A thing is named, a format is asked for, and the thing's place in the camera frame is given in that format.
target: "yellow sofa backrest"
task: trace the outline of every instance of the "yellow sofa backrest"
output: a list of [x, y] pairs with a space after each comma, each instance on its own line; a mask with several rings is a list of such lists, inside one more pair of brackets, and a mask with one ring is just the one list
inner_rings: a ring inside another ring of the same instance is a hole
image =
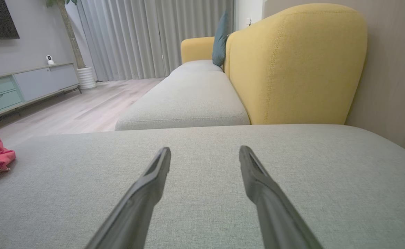
[[366, 50], [367, 26], [357, 11], [304, 4], [232, 33], [224, 71], [252, 125], [343, 124]]

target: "wooden floor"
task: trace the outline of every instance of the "wooden floor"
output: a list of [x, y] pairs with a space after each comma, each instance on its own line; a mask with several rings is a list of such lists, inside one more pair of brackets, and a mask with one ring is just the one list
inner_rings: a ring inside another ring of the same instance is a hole
[[4, 146], [30, 137], [114, 131], [118, 116], [161, 79], [99, 82], [98, 87], [60, 94], [0, 118]]

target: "sofa seat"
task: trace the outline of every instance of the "sofa seat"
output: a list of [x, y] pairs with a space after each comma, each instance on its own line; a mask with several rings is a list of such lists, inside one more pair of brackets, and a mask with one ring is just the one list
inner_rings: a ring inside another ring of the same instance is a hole
[[405, 248], [405, 150], [327, 124], [34, 137], [0, 174], [0, 248], [83, 248], [157, 151], [171, 148], [146, 249], [263, 248], [242, 183], [250, 146], [325, 249]]
[[212, 61], [184, 63], [118, 118], [116, 130], [249, 125], [227, 76]]

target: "blue throw pillow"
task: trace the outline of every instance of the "blue throw pillow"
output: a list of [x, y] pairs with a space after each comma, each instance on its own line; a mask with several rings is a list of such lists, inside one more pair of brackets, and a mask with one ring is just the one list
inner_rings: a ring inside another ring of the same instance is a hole
[[227, 42], [227, 28], [229, 26], [229, 14], [227, 10], [221, 16], [215, 33], [213, 44], [212, 61], [216, 66], [222, 66], [225, 60], [225, 43]]

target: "gray curtain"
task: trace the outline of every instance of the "gray curtain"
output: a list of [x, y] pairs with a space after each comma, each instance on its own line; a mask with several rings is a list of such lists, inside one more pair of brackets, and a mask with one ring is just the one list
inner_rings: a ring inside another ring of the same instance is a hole
[[214, 36], [234, 0], [82, 0], [79, 15], [98, 80], [166, 77], [187, 38]]

